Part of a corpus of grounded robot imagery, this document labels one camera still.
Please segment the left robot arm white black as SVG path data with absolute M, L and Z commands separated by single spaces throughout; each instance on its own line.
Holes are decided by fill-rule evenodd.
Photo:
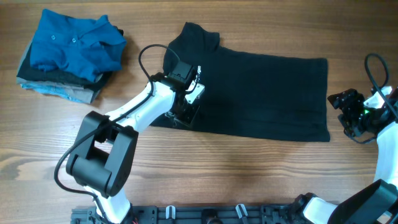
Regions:
M 137 223 L 126 198 L 126 183 L 139 133 L 160 116 L 174 126 L 191 128 L 205 87 L 201 68 L 178 62 L 168 74 L 158 73 L 124 106 L 107 113 L 90 112 L 76 137 L 66 171 L 90 193 L 95 206 L 74 209 L 72 223 Z

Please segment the black polo shirt white logo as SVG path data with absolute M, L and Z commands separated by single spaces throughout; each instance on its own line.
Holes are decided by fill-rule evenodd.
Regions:
M 188 22 L 164 56 L 201 68 L 205 87 L 192 131 L 281 141 L 328 142 L 325 58 L 237 52 L 217 32 Z

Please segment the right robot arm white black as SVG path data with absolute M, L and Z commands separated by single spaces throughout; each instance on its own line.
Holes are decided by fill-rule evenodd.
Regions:
M 354 89 L 328 97 L 342 114 L 345 134 L 355 140 L 364 133 L 377 144 L 373 181 L 339 204 L 310 196 L 303 203 L 301 217 L 309 223 L 397 223 L 397 90 L 374 88 L 365 99 Z

